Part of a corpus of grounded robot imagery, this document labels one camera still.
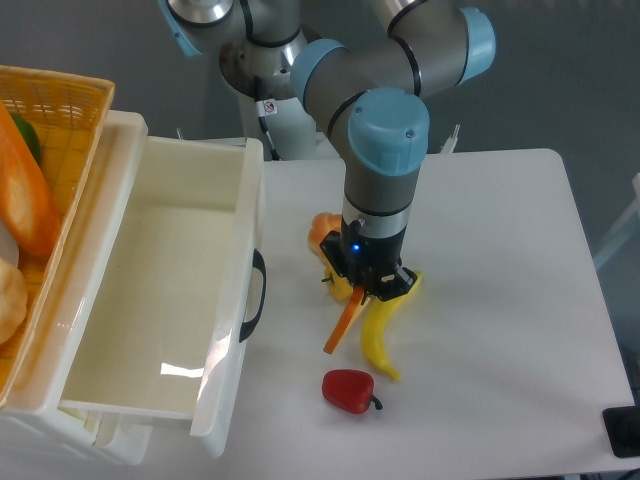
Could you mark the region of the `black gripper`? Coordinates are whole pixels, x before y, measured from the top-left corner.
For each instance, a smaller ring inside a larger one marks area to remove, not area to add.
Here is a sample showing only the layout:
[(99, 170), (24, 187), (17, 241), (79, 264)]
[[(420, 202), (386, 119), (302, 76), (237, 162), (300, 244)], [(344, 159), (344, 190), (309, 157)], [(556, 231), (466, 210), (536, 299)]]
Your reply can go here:
[(359, 222), (342, 220), (341, 231), (325, 237), (320, 244), (324, 263), (321, 282), (334, 289), (372, 289), (371, 295), (383, 302), (408, 294), (418, 275), (402, 266), (406, 229), (386, 238), (367, 237), (363, 231)]

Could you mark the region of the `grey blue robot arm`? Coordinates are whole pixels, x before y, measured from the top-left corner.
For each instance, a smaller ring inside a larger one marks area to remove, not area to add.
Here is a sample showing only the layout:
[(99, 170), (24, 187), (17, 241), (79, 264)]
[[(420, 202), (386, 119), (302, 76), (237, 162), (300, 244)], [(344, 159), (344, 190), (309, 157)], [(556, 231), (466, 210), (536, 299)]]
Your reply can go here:
[(163, 1), (182, 51), (224, 48), (229, 86), (254, 103), (296, 100), (345, 163), (341, 229), (321, 248), (335, 273), (388, 301), (417, 281), (401, 249), (428, 150), (427, 97), (485, 72), (489, 18), (447, 1), (377, 1), (383, 42), (354, 53), (301, 19), (298, 1)]

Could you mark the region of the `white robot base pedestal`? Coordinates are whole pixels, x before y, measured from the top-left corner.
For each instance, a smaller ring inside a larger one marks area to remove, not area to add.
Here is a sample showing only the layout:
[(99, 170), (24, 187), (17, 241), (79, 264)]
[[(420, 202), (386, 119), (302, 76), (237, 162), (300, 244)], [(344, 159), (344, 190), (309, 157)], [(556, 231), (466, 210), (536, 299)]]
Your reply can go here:
[(315, 157), (316, 123), (296, 97), (290, 72), (297, 55), (319, 38), (303, 26), (281, 46), (242, 40), (222, 47), (219, 67), (238, 99), (244, 135), (261, 140), (267, 160)]

